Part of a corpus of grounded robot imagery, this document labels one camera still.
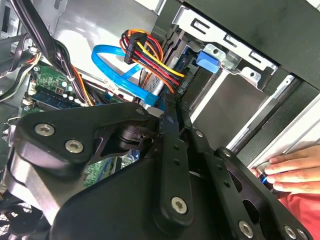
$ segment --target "red sleeve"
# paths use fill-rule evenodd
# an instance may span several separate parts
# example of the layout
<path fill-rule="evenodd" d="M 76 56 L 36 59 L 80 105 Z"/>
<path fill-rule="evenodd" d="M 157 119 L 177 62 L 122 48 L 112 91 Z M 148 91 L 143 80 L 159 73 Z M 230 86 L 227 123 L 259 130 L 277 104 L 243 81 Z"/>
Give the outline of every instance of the red sleeve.
<path fill-rule="evenodd" d="M 320 194 L 292 194 L 279 199 L 280 202 L 320 240 Z"/>

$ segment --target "black bracket arm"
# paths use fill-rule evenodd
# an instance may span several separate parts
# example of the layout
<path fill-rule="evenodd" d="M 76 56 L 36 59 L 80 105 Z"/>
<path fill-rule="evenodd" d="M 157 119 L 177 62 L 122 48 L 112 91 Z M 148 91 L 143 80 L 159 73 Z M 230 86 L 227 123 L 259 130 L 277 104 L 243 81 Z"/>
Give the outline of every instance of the black bracket arm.
<path fill-rule="evenodd" d="M 76 178 L 116 130 L 143 126 L 149 118 L 132 102 L 32 113 L 18 122 L 13 147 L 22 159 L 57 177 Z M 96 134 L 103 129 L 104 135 Z"/>

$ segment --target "black plastic bracket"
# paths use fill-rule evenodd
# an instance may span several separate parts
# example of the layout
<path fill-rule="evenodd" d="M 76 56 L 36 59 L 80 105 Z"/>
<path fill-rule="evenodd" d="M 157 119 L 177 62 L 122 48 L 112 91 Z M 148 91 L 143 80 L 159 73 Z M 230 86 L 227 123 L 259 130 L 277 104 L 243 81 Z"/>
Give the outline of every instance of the black plastic bracket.
<path fill-rule="evenodd" d="M 176 102 L 164 94 L 159 103 L 164 114 L 159 120 L 153 218 L 168 235 L 178 235 L 194 220 L 187 147 L 180 139 Z"/>
<path fill-rule="evenodd" d="M 25 161 L 57 177 L 77 178 L 94 153 L 104 149 L 116 130 L 131 125 L 143 126 L 149 118 L 145 109 L 132 102 L 32 113 L 19 120 L 13 146 Z M 52 126 L 54 133 L 50 136 L 37 134 L 35 127 L 38 124 Z M 96 135 L 101 130 L 104 135 Z M 97 138 L 103 139 L 98 145 Z M 69 152 L 65 146 L 69 140 L 79 141 L 83 151 Z M 111 149 L 110 154 L 119 154 L 119 148 Z M 126 150 L 120 151 L 122 155 L 125 153 Z"/>

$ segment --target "blue tab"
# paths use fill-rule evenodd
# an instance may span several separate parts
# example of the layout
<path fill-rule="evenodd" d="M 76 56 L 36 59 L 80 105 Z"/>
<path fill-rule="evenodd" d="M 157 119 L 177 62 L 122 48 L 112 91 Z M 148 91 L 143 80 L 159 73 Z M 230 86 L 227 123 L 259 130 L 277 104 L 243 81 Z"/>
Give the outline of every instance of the blue tab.
<path fill-rule="evenodd" d="M 203 51 L 199 53 L 195 63 L 213 74 L 216 74 L 219 71 L 219 61 Z"/>

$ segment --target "hand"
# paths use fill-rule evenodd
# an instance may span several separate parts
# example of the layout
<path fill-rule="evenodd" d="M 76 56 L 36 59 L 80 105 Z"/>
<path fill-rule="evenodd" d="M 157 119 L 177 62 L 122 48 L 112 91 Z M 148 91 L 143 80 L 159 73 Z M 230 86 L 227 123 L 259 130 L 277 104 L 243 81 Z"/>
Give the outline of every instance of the hand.
<path fill-rule="evenodd" d="M 275 190 L 320 194 L 320 145 L 274 157 L 270 163 L 264 171 Z"/>

